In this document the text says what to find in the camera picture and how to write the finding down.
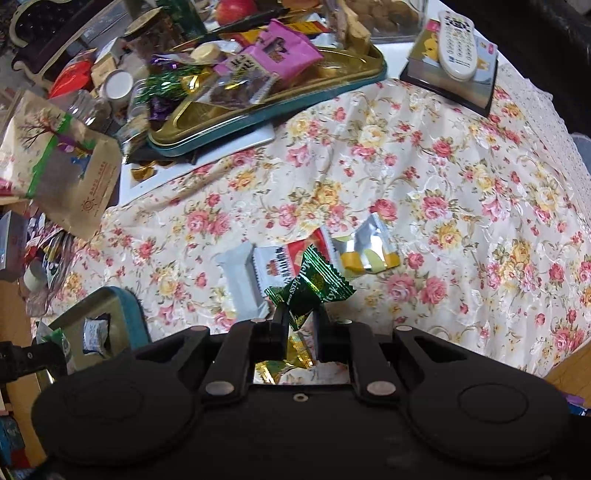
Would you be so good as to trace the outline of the gold candy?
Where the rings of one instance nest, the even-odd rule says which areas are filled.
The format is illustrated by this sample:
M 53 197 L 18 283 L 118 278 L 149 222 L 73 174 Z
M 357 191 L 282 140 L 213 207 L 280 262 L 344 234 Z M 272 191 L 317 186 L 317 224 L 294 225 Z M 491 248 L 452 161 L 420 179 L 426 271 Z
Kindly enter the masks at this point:
M 256 363 L 254 378 L 259 383 L 279 385 L 281 377 L 294 369 L 310 370 L 315 366 L 311 350 L 300 332 L 290 333 L 287 339 L 287 355 L 283 360 L 266 360 Z

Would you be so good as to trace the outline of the green candy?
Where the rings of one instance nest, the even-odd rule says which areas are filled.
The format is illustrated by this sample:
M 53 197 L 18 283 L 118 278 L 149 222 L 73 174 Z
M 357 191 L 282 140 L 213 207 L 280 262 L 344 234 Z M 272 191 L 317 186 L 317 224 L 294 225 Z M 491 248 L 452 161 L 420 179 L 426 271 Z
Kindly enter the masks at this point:
M 300 271 L 283 287 L 270 286 L 266 296 L 287 312 L 294 331 L 300 330 L 308 315 L 325 303 L 348 300 L 356 292 L 339 270 L 314 245 L 304 250 Z

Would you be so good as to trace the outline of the red white hawthorn snack packet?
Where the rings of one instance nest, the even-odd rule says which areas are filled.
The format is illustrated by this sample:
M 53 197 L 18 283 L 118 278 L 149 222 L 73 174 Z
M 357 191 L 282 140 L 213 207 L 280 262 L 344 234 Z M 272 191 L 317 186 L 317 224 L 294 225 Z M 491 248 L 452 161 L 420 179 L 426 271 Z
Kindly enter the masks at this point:
M 253 267 L 259 290 L 269 287 L 283 288 L 300 272 L 304 260 L 304 250 L 308 246 L 315 248 L 335 267 L 339 268 L 338 252 L 329 237 L 325 226 L 315 229 L 307 238 L 280 246 L 255 247 L 252 252 Z

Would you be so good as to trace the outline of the dark blue white snack packet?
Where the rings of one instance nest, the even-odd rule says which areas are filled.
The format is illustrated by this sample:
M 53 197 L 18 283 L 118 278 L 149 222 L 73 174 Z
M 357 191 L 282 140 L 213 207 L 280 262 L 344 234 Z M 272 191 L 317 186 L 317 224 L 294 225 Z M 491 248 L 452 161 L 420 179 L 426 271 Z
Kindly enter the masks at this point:
M 82 352 L 84 355 L 96 354 L 105 358 L 110 350 L 109 313 L 94 318 L 86 318 L 82 331 Z

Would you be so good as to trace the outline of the silver yellow pastry packet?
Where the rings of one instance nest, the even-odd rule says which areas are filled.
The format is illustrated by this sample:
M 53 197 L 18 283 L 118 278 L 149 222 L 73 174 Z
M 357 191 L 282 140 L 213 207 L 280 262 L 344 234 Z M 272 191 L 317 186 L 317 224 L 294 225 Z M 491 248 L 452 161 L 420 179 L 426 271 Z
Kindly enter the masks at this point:
M 348 279 L 379 274 L 401 265 L 389 230 L 377 213 L 372 213 L 346 236 L 332 237 L 332 262 Z

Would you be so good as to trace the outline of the green white snack packet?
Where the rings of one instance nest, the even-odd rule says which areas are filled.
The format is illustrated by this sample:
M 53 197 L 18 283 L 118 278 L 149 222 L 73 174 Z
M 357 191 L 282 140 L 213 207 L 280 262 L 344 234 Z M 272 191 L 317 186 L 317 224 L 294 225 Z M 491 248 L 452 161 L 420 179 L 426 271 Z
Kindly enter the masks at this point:
M 70 375 L 75 372 L 76 367 L 73 360 L 71 344 L 61 327 L 52 328 L 42 321 L 39 321 L 37 323 L 35 340 L 37 344 L 50 342 L 57 345 L 60 348 L 63 356 L 66 375 Z

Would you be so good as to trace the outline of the empty gold tin tray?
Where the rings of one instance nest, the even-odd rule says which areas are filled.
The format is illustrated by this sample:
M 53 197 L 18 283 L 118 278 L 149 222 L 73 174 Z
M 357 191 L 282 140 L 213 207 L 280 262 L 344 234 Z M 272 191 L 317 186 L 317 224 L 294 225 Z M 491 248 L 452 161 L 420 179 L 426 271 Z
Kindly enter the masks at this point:
M 138 299 L 112 286 L 94 291 L 50 324 L 38 322 L 34 339 L 59 345 L 69 374 L 150 343 Z

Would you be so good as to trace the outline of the floral tablecloth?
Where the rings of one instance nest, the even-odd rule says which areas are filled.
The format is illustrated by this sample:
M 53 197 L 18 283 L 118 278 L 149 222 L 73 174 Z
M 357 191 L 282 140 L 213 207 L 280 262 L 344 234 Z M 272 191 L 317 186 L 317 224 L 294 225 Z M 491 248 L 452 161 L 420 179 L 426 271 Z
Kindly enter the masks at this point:
M 380 215 L 398 268 L 353 283 L 335 318 L 409 324 L 545 376 L 590 339 L 590 176 L 549 94 L 499 71 L 489 116 L 388 80 L 301 111 L 269 145 L 197 168 L 74 246 L 54 319 L 106 285 L 160 339 L 224 332 L 236 311 L 214 258 Z

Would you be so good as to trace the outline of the white board under tray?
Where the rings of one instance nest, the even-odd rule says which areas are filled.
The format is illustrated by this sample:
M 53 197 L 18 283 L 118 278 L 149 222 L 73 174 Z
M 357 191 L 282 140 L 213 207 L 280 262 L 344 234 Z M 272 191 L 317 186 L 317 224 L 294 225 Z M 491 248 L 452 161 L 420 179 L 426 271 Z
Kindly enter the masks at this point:
M 191 171 L 211 165 L 221 158 L 269 144 L 276 138 L 273 124 L 247 128 L 176 158 L 157 157 L 146 166 L 124 164 L 121 167 L 117 205 L 124 206 L 144 194 Z

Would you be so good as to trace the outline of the brown paper snack bag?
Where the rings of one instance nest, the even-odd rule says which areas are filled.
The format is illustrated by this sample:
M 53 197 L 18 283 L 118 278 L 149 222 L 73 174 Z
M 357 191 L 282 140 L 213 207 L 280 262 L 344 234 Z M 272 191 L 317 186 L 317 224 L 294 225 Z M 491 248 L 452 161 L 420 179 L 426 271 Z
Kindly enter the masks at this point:
M 1 204 L 31 200 L 70 234 L 89 240 L 119 178 L 117 141 L 29 90 L 1 126 Z

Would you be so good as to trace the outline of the gold tin tray with sweets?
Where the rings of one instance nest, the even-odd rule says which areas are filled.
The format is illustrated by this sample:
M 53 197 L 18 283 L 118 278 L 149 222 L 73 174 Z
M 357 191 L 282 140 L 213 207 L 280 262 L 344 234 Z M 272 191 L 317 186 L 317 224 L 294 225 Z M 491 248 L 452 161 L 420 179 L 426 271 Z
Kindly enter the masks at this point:
M 381 81 L 386 71 L 384 56 L 374 46 L 362 54 L 317 46 L 278 25 L 217 65 L 161 126 L 149 131 L 148 141 L 161 155 L 178 157 Z

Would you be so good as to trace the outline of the clear packet of nuts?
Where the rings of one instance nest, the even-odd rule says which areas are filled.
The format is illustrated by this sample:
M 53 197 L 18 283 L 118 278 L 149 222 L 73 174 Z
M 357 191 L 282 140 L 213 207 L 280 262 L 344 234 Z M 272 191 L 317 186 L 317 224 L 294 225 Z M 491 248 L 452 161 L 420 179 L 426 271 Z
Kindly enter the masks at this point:
M 280 80 L 276 73 L 250 70 L 245 73 L 214 74 L 195 98 L 197 103 L 239 110 L 262 104 Z

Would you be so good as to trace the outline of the notepad box with cartoon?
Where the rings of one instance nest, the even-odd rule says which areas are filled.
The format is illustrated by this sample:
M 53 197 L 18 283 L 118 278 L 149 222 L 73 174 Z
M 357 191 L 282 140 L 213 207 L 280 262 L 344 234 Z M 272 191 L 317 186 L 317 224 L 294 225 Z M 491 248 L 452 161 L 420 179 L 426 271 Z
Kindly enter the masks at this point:
M 497 45 L 478 36 L 469 18 L 442 10 L 417 38 L 400 78 L 486 117 L 497 69 Z

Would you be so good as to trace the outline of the pink snack packet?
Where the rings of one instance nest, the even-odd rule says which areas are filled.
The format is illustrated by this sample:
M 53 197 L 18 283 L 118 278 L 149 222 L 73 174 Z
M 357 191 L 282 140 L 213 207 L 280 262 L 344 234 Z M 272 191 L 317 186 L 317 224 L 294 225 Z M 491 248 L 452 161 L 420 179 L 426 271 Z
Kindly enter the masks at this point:
M 259 71 L 288 82 L 324 59 L 311 40 L 273 19 L 256 42 L 214 67 L 218 75 Z

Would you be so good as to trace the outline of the white jar lid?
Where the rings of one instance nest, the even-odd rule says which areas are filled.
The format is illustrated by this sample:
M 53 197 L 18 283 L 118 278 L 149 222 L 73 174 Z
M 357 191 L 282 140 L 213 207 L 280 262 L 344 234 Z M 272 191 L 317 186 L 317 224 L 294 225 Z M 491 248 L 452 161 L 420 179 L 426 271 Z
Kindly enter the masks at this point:
M 104 98 L 114 111 L 128 105 L 134 80 L 132 75 L 125 70 L 114 70 L 105 78 L 100 87 L 100 96 Z

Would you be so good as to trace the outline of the white remote control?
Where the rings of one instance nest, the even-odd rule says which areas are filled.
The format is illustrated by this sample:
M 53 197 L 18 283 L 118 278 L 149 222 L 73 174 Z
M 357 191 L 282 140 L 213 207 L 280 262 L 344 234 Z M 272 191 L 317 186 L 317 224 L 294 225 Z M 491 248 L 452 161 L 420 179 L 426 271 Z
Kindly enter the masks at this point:
M 441 10 L 438 19 L 441 66 L 456 81 L 471 80 L 478 63 L 473 21 L 449 10 Z

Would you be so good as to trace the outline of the clear glass cookie jar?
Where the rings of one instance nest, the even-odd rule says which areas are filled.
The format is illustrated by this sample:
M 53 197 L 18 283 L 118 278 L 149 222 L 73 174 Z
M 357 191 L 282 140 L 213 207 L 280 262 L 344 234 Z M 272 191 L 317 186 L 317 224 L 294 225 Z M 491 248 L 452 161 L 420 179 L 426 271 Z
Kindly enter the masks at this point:
M 322 1 L 329 28 L 339 40 L 401 43 L 413 40 L 427 19 L 428 1 Z

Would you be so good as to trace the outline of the red apple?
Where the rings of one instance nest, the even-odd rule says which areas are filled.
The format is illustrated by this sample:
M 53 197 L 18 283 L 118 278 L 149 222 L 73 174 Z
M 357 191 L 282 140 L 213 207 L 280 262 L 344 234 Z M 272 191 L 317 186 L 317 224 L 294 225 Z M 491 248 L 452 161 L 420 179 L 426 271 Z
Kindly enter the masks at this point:
M 256 14 L 258 11 L 256 2 L 253 0 L 221 0 L 215 8 L 214 18 L 219 25 L 225 26 Z

